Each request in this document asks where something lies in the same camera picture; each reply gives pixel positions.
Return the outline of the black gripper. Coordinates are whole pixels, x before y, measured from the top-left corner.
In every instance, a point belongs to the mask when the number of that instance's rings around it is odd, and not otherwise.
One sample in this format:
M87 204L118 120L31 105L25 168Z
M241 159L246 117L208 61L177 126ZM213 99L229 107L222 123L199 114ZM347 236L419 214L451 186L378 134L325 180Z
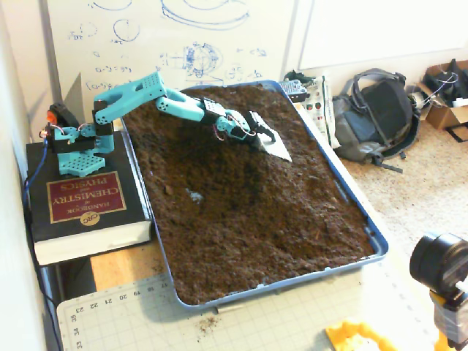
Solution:
M261 151L277 156L288 162L292 161L292 158L278 133L271 130L259 113L250 110L244 118L250 128L249 133L253 134L253 136L246 136L244 139L246 143L256 143L256 146Z

